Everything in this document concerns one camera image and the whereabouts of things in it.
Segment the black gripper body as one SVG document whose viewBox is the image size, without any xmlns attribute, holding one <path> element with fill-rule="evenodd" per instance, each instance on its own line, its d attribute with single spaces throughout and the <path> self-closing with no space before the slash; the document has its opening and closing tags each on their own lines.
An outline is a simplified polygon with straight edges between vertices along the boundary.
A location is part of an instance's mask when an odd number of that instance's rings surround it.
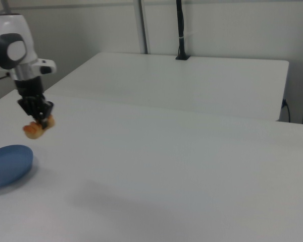
<svg viewBox="0 0 303 242">
<path fill-rule="evenodd" d="M 14 82 L 21 96 L 18 104 L 27 115 L 31 115 L 31 111 L 33 110 L 37 110 L 39 113 L 50 111 L 51 114 L 54 104 L 47 101 L 44 96 L 41 77 L 35 77 L 29 80 L 15 80 Z"/>
</svg>

